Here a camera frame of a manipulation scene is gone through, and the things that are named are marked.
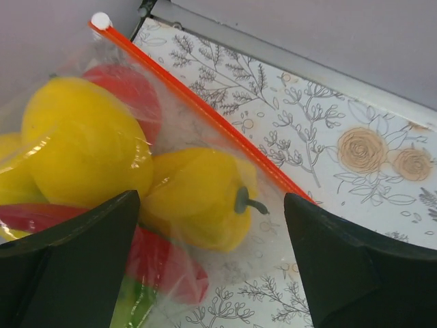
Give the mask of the clear zip top bag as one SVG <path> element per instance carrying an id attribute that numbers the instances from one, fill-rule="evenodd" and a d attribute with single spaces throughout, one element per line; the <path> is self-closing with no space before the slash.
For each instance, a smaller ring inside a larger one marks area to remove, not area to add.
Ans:
<path id="1" fill-rule="evenodd" d="M 155 144 L 148 143 L 152 162 L 154 156 L 160 154 L 198 147 L 213 148 L 249 161 L 257 170 L 257 200 L 269 210 L 267 215 L 251 210 L 249 232 L 233 251 L 213 251 L 166 237 L 143 225 L 141 201 L 150 188 L 144 196 L 136 191 L 140 200 L 136 228 L 145 228 L 184 249 L 203 267 L 209 281 L 206 296 L 198 305 L 178 303 L 156 290 L 155 304 L 142 327 L 252 327 L 255 308 L 238 299 L 232 285 L 277 263 L 291 249 L 283 215 L 283 198 L 286 192 L 295 191 L 296 186 L 227 120 L 115 30 L 107 14 L 98 12 L 92 16 L 89 28 L 73 39 L 63 63 L 55 64 L 27 87 L 1 97 L 1 135 L 21 135 L 27 103 L 49 79 L 85 79 L 83 73 L 100 64 L 130 67 L 144 75 L 156 90 L 162 121 Z M 99 206 L 56 205 L 87 210 Z"/>

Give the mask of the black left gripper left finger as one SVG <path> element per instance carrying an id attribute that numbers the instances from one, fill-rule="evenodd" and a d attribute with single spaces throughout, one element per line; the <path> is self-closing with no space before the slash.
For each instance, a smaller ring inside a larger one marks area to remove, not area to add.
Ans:
<path id="1" fill-rule="evenodd" d="M 109 327 L 137 226 L 126 191 L 1 245 L 2 327 Z"/>

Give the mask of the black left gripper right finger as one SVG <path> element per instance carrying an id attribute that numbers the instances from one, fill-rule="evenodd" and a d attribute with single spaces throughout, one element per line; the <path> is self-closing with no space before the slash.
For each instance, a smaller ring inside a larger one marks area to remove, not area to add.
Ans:
<path id="1" fill-rule="evenodd" d="M 285 220 L 314 327 L 435 327 L 436 250 L 338 217 L 295 193 Z"/>

